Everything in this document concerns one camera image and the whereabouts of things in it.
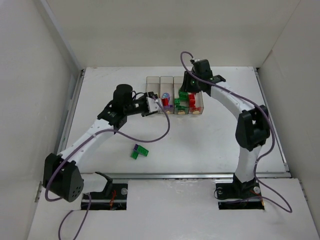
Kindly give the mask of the red round lego stack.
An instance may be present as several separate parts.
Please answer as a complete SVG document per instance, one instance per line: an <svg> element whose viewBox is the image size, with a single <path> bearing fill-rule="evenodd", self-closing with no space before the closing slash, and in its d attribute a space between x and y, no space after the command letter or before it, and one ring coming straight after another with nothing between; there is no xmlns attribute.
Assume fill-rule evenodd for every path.
<svg viewBox="0 0 320 240"><path fill-rule="evenodd" d="M188 95L188 105L190 108L194 108L196 106L196 97L194 93L190 93Z"/></svg>

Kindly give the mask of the green square lego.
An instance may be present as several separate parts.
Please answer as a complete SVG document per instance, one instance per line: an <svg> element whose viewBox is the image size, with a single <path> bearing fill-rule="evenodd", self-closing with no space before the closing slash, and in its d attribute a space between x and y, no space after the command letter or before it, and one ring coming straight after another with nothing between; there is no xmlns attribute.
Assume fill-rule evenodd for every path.
<svg viewBox="0 0 320 240"><path fill-rule="evenodd" d="M184 91L178 91L178 97L180 98L180 99L187 99L188 98L188 93L187 92L184 92Z"/></svg>
<svg viewBox="0 0 320 240"><path fill-rule="evenodd" d="M174 105L175 106L180 106L181 105L181 100L179 98L174 99Z"/></svg>

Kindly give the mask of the purple lime lego cluster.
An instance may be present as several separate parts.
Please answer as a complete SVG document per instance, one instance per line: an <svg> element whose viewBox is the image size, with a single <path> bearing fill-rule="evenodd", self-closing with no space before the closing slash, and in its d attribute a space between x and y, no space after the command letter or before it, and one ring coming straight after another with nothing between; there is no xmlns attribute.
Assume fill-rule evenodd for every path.
<svg viewBox="0 0 320 240"><path fill-rule="evenodd" d="M161 98L162 98L162 99L168 99L168 100L170 100L170 94L167 93L167 92L165 92L165 93L163 93L163 95L162 95Z"/></svg>

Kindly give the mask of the green wedge lego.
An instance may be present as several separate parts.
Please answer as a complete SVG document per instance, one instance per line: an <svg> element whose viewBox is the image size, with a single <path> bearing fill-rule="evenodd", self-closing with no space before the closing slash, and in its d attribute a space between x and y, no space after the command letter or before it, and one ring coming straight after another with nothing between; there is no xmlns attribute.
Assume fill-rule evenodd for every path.
<svg viewBox="0 0 320 240"><path fill-rule="evenodd" d="M178 112L187 112L188 111L188 107L184 106L184 105L176 105L175 106L175 110Z"/></svg>

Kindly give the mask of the green purple lego plate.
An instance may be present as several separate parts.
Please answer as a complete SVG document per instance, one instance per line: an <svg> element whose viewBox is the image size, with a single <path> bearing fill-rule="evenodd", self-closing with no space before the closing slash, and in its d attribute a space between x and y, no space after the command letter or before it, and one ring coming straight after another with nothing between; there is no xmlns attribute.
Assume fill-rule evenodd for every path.
<svg viewBox="0 0 320 240"><path fill-rule="evenodd" d="M148 154L149 154L149 151L146 148L144 148L139 144L135 144L130 157L136 160L139 155L147 157Z"/></svg>

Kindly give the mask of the red green lego stack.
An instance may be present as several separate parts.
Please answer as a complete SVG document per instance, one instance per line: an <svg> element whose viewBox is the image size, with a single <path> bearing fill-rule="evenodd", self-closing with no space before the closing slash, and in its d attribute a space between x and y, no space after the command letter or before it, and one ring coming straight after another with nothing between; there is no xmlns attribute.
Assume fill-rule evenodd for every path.
<svg viewBox="0 0 320 240"><path fill-rule="evenodd" d="M162 105L163 105L164 107L170 106L170 100L169 100L169 98L162 98L161 101L162 101Z"/></svg>

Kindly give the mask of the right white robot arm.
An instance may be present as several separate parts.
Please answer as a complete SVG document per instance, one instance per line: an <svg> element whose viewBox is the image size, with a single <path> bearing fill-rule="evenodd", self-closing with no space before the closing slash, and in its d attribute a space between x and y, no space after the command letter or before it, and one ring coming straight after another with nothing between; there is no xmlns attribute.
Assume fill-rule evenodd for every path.
<svg viewBox="0 0 320 240"><path fill-rule="evenodd" d="M259 188L256 180L257 159L262 146L270 137L268 110L235 93L221 75L213 75L206 59L190 60L191 70L183 76L182 90L188 93L207 93L221 103L237 120L235 139L239 145L237 168L232 182L217 183L219 200L246 199Z"/></svg>

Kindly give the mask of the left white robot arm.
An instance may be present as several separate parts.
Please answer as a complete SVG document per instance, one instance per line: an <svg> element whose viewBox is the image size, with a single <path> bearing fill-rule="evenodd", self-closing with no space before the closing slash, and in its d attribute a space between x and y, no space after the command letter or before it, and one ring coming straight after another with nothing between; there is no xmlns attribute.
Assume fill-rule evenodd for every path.
<svg viewBox="0 0 320 240"><path fill-rule="evenodd" d="M113 99L97 115L92 126L71 146L60 153L49 154L44 163L43 187L45 199L52 201L49 193L71 203L81 194L104 193L110 190L109 178L100 172L81 173L80 166L127 122L128 116L148 116L159 109L153 92L145 92L139 98L133 97L133 88L120 84L113 92Z"/></svg>

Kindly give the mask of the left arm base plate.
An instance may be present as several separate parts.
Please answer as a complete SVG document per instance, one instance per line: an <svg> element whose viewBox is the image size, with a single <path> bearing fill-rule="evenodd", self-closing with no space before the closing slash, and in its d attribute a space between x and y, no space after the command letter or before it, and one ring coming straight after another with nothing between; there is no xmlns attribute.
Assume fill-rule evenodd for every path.
<svg viewBox="0 0 320 240"><path fill-rule="evenodd" d="M127 209L128 183L116 182L108 184L102 192L91 192L89 196L83 195L80 209L92 211L125 211Z"/></svg>

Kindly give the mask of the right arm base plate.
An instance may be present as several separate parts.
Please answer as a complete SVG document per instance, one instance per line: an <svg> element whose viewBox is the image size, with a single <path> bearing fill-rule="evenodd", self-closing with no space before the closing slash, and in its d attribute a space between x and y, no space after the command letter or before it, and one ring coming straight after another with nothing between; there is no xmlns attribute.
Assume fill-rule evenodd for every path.
<svg viewBox="0 0 320 240"><path fill-rule="evenodd" d="M264 210L261 190L258 185L239 189L235 183L220 182L215 184L214 197L218 200L219 210Z"/></svg>

